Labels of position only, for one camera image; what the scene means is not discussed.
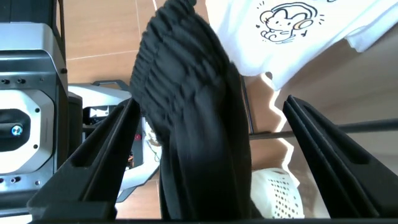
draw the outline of black garment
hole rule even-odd
[[[169,0],[142,36],[132,97],[163,147],[163,219],[250,218],[251,154],[239,73],[193,9]]]

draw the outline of floor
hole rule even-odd
[[[141,34],[165,0],[64,1],[68,81],[129,82]],[[208,21],[205,0],[195,10]],[[247,80],[254,130],[274,131],[280,117],[269,109],[273,91],[260,80]],[[280,167],[285,146],[278,140],[251,141],[253,169]],[[159,176],[116,205],[118,218],[160,218]]]

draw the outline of white laundry basket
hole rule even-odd
[[[251,199],[264,218],[304,218],[299,190],[283,169],[254,171]]]

